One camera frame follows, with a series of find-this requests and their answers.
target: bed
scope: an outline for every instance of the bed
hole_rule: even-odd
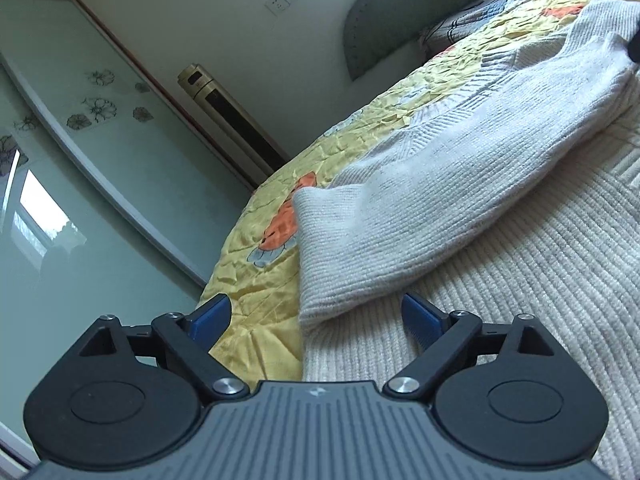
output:
[[[409,124],[425,104],[451,94],[478,70],[482,53],[511,48],[571,23],[590,0],[518,0],[480,30],[433,57],[327,130],[254,193],[207,284],[202,302],[224,293],[232,321],[211,354],[247,381],[300,380],[299,260],[291,197],[327,186],[350,162]]]

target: air conditioner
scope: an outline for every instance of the air conditioner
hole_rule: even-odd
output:
[[[178,76],[178,83],[266,174],[272,174],[289,160],[273,139],[203,67],[190,64]]]

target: wall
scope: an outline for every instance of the wall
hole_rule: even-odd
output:
[[[204,65],[289,155],[420,63],[415,42],[356,82],[342,24],[355,0],[298,0],[280,16],[266,0],[83,0],[204,127],[215,124],[176,77]]]

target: glass door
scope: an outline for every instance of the glass door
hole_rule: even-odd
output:
[[[100,314],[147,324],[190,312],[200,292],[69,161],[0,67],[0,420],[28,439],[27,395]]]
[[[0,30],[0,52],[55,121],[204,285],[248,187],[73,0],[0,0]]]

